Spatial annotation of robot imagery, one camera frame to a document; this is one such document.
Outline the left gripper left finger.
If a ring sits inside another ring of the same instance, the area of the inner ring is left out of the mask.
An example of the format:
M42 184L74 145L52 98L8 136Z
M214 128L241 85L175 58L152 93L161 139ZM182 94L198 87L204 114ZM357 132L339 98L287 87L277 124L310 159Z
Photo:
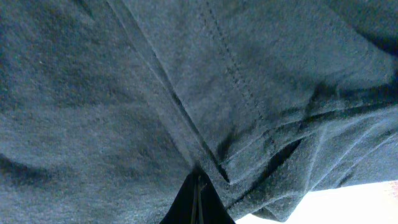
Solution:
M170 209L160 224L196 224L197 172L193 170L184 180Z

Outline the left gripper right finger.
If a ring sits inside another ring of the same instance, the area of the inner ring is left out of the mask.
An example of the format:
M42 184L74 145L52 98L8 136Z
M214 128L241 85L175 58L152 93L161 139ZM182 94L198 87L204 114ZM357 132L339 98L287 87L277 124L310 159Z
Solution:
M199 224L235 224L204 172L198 174L197 193Z

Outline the dark green t-shirt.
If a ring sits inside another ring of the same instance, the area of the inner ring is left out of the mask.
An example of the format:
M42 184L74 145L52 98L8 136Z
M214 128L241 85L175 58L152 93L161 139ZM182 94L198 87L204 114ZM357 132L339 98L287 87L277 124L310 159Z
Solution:
M1 222L233 220L397 179L396 1L1 2Z

